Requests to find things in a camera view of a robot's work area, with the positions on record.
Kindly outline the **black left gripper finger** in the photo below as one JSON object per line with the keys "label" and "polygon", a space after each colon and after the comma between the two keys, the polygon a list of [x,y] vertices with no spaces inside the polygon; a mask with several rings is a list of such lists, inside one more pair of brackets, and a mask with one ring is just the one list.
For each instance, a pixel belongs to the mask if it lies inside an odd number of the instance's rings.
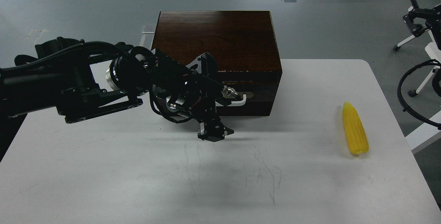
{"label": "black left gripper finger", "polygon": [[224,86],[222,89],[222,101],[238,102],[242,101],[242,96],[232,87]]}
{"label": "black left gripper finger", "polygon": [[209,115],[199,122],[199,132],[197,137],[201,140],[217,142],[225,139],[226,136],[232,135],[235,131],[226,127],[218,115]]}

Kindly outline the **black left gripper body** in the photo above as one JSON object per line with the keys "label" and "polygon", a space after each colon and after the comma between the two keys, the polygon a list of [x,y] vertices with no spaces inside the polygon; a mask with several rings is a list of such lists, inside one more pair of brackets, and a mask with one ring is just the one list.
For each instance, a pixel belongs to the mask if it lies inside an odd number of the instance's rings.
{"label": "black left gripper body", "polygon": [[150,107],[154,113],[173,123],[172,115],[182,114],[187,122],[221,123],[215,103],[222,99],[224,85],[218,80],[218,63],[203,53],[183,65],[159,49],[148,54]]}

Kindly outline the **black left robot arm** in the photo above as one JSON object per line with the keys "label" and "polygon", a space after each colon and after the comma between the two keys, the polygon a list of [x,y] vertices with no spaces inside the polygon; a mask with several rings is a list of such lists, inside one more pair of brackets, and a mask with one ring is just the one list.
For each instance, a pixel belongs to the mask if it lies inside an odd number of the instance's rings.
{"label": "black left robot arm", "polygon": [[38,57],[18,55],[15,67],[1,69],[1,136],[17,132],[18,119],[57,108],[66,123],[76,123],[142,105],[148,93],[152,110],[173,123],[196,120],[198,138],[221,141],[234,131],[216,112],[225,96],[240,97],[217,79],[217,63],[203,53],[187,67],[159,49],[119,42],[57,39],[36,45]]}

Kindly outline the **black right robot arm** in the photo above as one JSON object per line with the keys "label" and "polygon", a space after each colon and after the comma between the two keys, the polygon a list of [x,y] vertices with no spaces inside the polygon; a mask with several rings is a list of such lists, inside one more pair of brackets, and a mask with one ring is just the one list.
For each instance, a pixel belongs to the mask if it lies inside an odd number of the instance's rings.
{"label": "black right robot arm", "polygon": [[[403,21],[409,29],[411,36],[399,42],[394,46],[394,50],[398,51],[402,45],[411,41],[414,38],[420,37],[426,31],[431,32],[433,42],[440,50],[440,4],[432,9],[420,8],[416,0],[410,0],[411,7],[408,9],[408,14],[403,16]],[[429,73],[427,78],[416,90],[408,92],[410,97],[415,97],[424,88],[429,79],[432,79],[432,87],[434,91],[440,95],[440,66],[436,65]]]}

